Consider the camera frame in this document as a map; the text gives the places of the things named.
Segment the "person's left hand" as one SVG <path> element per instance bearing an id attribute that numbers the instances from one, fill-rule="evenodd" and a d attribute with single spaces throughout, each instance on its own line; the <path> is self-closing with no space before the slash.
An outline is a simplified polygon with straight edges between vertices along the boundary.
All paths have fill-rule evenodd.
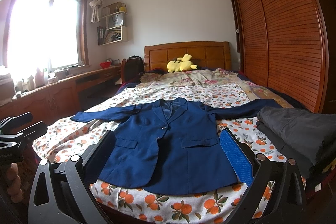
<path id="1" fill-rule="evenodd" d="M 6 171 L 6 178 L 9 181 L 7 187 L 7 194 L 13 203 L 19 203 L 23 198 L 23 191 L 21 190 L 21 179 L 18 175 L 17 163 L 12 163 L 11 167 Z"/>

